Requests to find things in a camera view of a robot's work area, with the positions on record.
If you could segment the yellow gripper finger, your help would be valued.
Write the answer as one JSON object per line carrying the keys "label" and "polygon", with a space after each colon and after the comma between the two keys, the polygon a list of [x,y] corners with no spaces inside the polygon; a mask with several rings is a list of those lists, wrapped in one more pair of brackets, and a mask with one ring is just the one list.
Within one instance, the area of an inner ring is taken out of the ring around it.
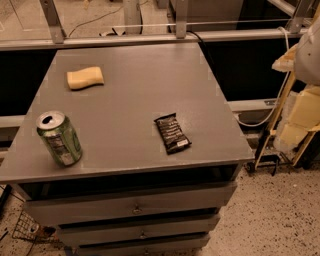
{"label": "yellow gripper finger", "polygon": [[299,93],[291,91],[276,129],[274,147],[282,152],[292,150],[319,123],[320,87],[307,85]]}
{"label": "yellow gripper finger", "polygon": [[297,45],[292,46],[272,64],[272,68],[279,72],[293,71],[296,50]]}

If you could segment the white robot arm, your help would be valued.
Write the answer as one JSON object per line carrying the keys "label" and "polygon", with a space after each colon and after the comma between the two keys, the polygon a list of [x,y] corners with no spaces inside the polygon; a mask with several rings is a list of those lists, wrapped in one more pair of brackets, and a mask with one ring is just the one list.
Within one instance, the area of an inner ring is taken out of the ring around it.
{"label": "white robot arm", "polygon": [[299,42],[277,59],[272,68],[293,71],[306,84],[299,93],[291,92],[284,104],[276,131],[274,147],[290,151],[320,123],[320,18],[317,18]]}

